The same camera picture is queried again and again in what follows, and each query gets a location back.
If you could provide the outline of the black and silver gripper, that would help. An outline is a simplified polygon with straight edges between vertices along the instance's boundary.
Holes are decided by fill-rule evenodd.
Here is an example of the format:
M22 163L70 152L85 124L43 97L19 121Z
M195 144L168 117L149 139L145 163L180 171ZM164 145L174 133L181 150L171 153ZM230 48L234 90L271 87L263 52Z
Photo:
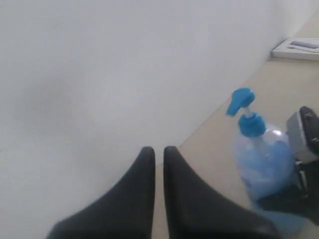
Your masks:
M297 181L277 194L259 200L268 211L319 213L319 116L303 106L286 121L295 159Z

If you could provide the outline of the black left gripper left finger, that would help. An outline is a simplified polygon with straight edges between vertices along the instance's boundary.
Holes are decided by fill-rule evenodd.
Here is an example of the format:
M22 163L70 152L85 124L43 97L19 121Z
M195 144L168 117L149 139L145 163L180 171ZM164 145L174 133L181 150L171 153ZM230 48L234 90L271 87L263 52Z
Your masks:
M132 166L100 199L58 222L49 239L150 239L156 190L152 147L143 147Z

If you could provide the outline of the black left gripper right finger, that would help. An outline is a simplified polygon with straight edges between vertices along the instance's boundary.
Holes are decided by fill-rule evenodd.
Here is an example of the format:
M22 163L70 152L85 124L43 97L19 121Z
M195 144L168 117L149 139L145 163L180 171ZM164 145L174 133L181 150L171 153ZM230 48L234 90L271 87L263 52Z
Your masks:
M171 239L280 239L266 218L211 188L175 146L163 152L163 190Z

